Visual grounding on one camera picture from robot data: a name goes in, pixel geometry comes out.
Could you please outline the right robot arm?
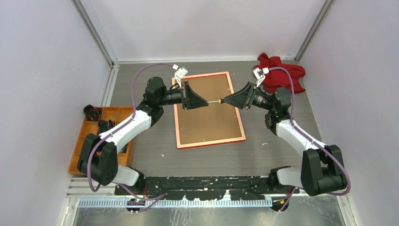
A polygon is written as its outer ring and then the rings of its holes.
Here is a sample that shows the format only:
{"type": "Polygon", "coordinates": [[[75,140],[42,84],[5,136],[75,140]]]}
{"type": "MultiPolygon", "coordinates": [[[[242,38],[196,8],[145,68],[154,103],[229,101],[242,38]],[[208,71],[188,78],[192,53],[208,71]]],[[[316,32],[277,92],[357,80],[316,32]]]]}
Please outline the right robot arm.
{"type": "Polygon", "coordinates": [[[318,141],[296,123],[289,113],[292,93],[287,88],[267,94],[248,82],[241,90],[220,99],[219,103],[241,110],[252,106],[267,110],[267,129],[300,154],[300,169],[285,166],[271,170],[268,181],[271,191],[281,193],[287,186],[301,188],[309,196],[346,195],[350,191],[351,183],[344,169],[341,149],[318,141]]]}

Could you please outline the red picture frame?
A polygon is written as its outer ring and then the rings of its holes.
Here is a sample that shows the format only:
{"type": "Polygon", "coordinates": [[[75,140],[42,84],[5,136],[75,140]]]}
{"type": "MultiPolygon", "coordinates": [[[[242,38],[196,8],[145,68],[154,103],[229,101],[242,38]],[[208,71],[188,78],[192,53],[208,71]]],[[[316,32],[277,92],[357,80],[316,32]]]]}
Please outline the red picture frame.
{"type": "MultiPolygon", "coordinates": [[[[234,93],[229,72],[185,76],[195,93],[214,101],[234,93]]],[[[185,110],[174,105],[176,143],[178,149],[218,145],[246,140],[238,108],[227,104],[185,110]]]]}

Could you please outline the yellow black screwdriver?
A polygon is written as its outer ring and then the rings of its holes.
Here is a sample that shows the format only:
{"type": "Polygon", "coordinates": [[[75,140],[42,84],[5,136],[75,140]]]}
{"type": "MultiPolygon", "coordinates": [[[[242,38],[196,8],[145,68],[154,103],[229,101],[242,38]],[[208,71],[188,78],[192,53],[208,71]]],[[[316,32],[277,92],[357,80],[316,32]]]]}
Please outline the yellow black screwdriver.
{"type": "Polygon", "coordinates": [[[223,104],[224,100],[222,98],[218,99],[218,100],[214,100],[214,101],[207,101],[208,104],[223,104]]]}

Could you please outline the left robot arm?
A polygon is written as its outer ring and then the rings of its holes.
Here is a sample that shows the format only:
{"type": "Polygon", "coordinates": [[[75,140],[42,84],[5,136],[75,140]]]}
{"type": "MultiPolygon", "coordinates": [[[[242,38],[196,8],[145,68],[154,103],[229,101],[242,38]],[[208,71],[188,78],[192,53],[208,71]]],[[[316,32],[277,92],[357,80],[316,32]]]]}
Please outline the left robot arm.
{"type": "Polygon", "coordinates": [[[124,184],[133,195],[144,190],[140,172],[118,164],[118,152],[134,137],[149,129],[164,113],[163,106],[181,104],[191,110],[208,106],[207,100],[196,94],[187,81],[176,89],[167,89],[160,77],[147,81],[143,100],[125,120],[110,130],[95,135],[88,134],[83,142],[77,170],[85,176],[106,186],[110,183],[124,184]]]}

